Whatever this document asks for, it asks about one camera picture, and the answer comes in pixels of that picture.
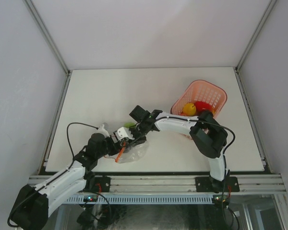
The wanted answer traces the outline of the yellow fake pear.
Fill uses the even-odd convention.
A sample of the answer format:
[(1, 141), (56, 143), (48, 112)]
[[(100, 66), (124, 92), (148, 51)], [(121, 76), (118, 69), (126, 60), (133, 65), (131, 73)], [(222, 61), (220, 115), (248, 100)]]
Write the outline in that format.
[(182, 109), (182, 113), (186, 116), (195, 116), (196, 115), (196, 106), (194, 103), (187, 103)]

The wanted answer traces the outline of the red yellow fake peach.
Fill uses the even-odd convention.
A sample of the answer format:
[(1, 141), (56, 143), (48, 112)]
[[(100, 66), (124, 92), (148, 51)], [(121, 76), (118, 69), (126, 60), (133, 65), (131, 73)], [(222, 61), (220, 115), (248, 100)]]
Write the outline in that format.
[(196, 101), (194, 104), (196, 106), (197, 115), (200, 115), (205, 110), (210, 111), (213, 115), (215, 114), (213, 107), (206, 102)]

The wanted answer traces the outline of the light green fake apple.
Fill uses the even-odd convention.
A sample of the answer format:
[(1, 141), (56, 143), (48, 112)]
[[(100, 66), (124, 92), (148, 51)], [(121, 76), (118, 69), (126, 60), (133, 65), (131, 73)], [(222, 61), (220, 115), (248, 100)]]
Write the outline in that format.
[(133, 127), (133, 126), (135, 126), (136, 124), (135, 123), (133, 123), (133, 122), (127, 122), (127, 123), (125, 123), (123, 126), (125, 127), (125, 128), (130, 128), (130, 127)]

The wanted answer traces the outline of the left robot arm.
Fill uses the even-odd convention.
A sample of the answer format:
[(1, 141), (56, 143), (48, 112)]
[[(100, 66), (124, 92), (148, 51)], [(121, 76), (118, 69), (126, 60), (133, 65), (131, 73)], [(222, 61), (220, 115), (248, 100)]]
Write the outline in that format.
[(40, 184), (27, 184), (21, 188), (8, 216), (8, 225), (24, 230), (43, 229), (48, 218), (66, 199), (81, 190), (94, 189), (96, 183), (91, 170), (98, 160), (119, 153), (127, 142), (119, 131), (111, 136), (100, 132), (92, 134), (65, 169)]

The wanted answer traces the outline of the clear zip top bag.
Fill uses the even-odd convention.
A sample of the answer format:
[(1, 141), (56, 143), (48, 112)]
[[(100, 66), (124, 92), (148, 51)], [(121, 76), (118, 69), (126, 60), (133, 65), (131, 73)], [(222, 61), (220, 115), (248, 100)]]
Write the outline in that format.
[(122, 139), (122, 150), (114, 156), (106, 155), (104, 158), (113, 159), (115, 163), (119, 164), (135, 162), (141, 159), (146, 154), (149, 146), (148, 142), (146, 141), (142, 144), (130, 145), (129, 141), (131, 141), (131, 139)]

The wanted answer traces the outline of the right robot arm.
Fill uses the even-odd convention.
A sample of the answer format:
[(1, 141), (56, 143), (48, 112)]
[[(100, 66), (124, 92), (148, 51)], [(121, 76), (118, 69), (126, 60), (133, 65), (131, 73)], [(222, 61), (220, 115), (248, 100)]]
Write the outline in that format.
[(173, 115), (161, 110), (149, 112), (136, 106), (130, 117), (136, 121), (132, 128), (136, 142), (143, 139), (149, 132), (171, 131), (190, 137), (201, 154), (208, 158), (210, 166), (211, 186), (216, 191), (222, 191), (228, 185), (227, 163), (224, 150), (227, 145), (228, 133), (209, 111), (199, 116)]

